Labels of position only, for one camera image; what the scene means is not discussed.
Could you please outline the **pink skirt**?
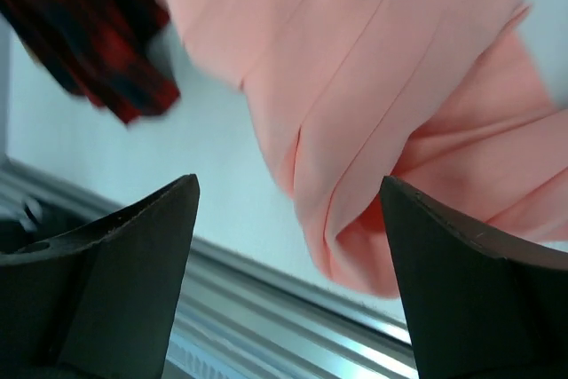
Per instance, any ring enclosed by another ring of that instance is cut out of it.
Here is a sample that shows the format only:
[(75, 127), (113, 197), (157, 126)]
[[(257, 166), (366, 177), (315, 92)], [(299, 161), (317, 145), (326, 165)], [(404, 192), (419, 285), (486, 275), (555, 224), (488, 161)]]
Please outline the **pink skirt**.
[(567, 113), (526, 0), (158, 0), (191, 61), (242, 91), (330, 280), (398, 294), (378, 192), (395, 175), (529, 241), (567, 232)]

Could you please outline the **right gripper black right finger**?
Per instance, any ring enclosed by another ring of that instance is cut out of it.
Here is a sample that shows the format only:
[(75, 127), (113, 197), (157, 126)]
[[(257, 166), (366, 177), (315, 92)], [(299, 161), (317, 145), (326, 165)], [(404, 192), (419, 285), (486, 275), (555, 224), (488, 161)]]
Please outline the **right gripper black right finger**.
[(564, 378), (567, 255), (394, 177), (380, 199), (422, 378)]

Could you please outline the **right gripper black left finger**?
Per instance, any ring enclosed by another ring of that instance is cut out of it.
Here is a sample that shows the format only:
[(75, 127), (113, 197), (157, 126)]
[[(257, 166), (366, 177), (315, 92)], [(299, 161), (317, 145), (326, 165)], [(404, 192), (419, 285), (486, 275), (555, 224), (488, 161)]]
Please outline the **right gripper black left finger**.
[(200, 186), (184, 175), (67, 233), (1, 255), (4, 378), (158, 378)]

